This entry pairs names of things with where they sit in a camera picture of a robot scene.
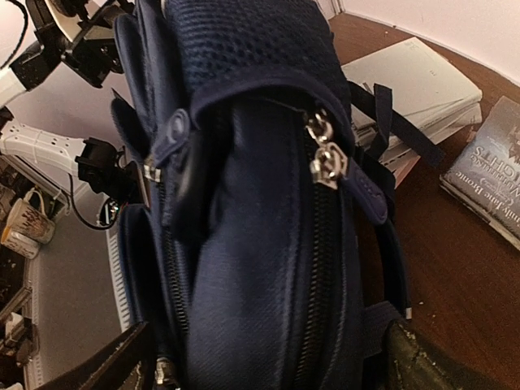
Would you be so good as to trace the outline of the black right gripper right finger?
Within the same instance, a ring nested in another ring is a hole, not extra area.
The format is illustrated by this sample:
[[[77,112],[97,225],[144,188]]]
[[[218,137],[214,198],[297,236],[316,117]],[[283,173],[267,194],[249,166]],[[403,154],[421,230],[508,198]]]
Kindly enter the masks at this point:
[[[402,321],[394,321],[384,338],[386,389],[485,389],[486,378],[437,349],[428,349]]]

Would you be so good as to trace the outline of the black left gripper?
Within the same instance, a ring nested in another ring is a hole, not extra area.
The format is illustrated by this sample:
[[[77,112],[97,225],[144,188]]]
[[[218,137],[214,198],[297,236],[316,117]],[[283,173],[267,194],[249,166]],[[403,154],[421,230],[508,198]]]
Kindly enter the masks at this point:
[[[94,88],[101,88],[110,73],[124,73],[112,27],[104,18],[82,22],[61,54],[61,61]]]

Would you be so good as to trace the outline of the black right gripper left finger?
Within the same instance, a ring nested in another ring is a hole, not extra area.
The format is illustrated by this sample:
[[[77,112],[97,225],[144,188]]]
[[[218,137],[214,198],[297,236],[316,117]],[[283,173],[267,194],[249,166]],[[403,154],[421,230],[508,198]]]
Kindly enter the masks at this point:
[[[134,389],[155,384],[156,348],[149,323],[137,323],[81,365],[40,386],[41,389]]]

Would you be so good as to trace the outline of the navy blue student backpack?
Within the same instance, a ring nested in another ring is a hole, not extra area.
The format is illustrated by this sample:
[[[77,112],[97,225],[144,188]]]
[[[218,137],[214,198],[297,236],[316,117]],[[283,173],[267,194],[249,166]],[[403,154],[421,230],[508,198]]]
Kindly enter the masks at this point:
[[[153,389],[385,389],[411,315],[390,132],[442,154],[346,80],[312,1],[138,1],[114,26],[116,127],[149,185],[119,221]]]

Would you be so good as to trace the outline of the dark blue novel book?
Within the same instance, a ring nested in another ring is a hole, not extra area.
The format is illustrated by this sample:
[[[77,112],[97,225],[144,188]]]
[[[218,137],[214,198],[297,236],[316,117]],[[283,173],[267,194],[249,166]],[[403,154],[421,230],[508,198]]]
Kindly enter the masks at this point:
[[[519,247],[519,104],[501,97],[440,187]]]

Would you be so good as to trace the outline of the grey cover thick book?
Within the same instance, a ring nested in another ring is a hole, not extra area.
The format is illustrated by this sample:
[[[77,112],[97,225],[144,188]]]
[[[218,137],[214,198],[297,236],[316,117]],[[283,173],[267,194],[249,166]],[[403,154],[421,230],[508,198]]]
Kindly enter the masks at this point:
[[[434,144],[482,121],[482,91],[445,57],[413,37],[342,66],[347,80],[392,90],[392,108]]]

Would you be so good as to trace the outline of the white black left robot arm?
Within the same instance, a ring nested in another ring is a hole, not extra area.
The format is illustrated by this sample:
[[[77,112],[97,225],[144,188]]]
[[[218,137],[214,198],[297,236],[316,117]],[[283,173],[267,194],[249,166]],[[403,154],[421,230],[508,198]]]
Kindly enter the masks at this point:
[[[124,151],[96,138],[77,139],[37,128],[15,125],[8,104],[42,85],[59,66],[66,65],[90,86],[100,89],[111,73],[123,71],[113,27],[120,15],[134,9],[131,1],[105,1],[94,13],[86,1],[14,1],[24,20],[34,26],[36,40],[26,49],[16,46],[1,66],[1,154],[30,158],[80,180],[107,197],[95,231],[111,229],[121,209],[140,199],[137,169],[123,167]]]

